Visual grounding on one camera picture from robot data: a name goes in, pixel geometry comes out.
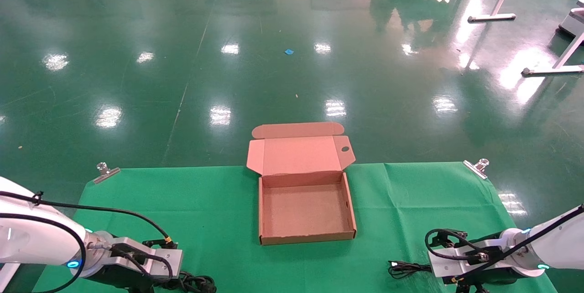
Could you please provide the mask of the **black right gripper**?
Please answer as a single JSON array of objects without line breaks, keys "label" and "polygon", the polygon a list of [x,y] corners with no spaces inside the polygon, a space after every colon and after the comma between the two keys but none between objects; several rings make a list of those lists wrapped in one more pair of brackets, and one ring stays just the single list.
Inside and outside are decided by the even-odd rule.
[{"label": "black right gripper", "polygon": [[471,285],[474,285],[475,293],[487,293],[483,284],[511,285],[520,279],[520,273],[514,268],[505,267],[483,269],[480,272],[468,272],[461,277],[463,280],[456,285],[456,293],[469,293]]}]

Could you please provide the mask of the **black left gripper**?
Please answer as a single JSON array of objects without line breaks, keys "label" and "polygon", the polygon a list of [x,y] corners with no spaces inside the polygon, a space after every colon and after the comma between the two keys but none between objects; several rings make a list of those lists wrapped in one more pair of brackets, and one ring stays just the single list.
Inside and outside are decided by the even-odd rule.
[{"label": "black left gripper", "polygon": [[119,264],[96,264],[82,270],[82,278],[129,293],[154,293],[154,281],[139,270],[124,267]]}]

